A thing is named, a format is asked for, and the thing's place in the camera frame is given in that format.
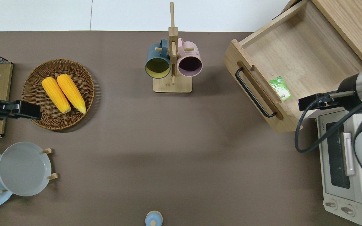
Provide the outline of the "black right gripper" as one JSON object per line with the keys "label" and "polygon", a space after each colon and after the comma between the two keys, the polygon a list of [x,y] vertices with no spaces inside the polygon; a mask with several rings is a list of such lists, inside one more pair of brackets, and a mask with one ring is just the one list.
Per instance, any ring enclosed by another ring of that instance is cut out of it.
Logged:
{"label": "black right gripper", "polygon": [[313,101],[318,99],[318,109],[329,109],[342,107],[341,97],[338,93],[318,93],[312,94],[299,99],[299,111],[304,111]]}

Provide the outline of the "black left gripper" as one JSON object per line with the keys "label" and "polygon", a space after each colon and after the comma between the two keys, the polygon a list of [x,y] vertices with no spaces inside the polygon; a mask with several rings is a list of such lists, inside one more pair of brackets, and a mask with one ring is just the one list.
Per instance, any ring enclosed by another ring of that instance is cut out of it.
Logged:
{"label": "black left gripper", "polygon": [[32,120],[41,120],[41,107],[22,100],[0,103],[0,118],[20,118],[20,116]]}

